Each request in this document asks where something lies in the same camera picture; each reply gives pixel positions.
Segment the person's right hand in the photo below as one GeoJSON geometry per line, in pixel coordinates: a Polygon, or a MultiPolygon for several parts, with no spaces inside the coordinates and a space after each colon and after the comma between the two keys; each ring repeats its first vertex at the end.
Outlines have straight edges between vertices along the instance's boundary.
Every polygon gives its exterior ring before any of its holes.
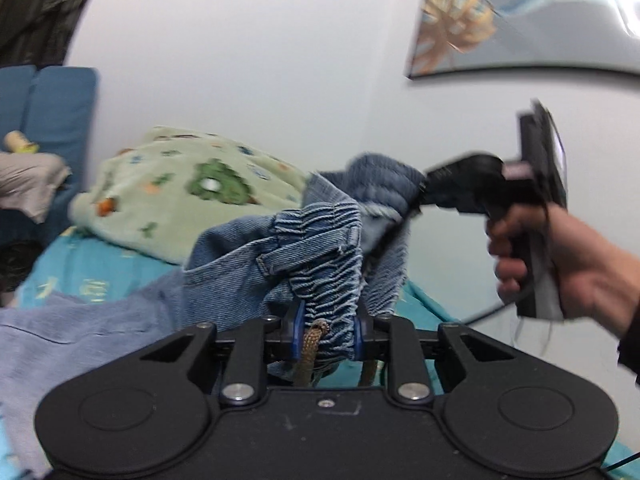
{"type": "Polygon", "coordinates": [[[639,307],[639,258],[558,205],[514,205],[502,219],[486,223],[488,252],[497,259],[502,299],[514,296],[526,278],[526,265],[512,255],[510,242],[523,232],[548,236],[565,315],[592,318],[623,338],[639,307]]]}

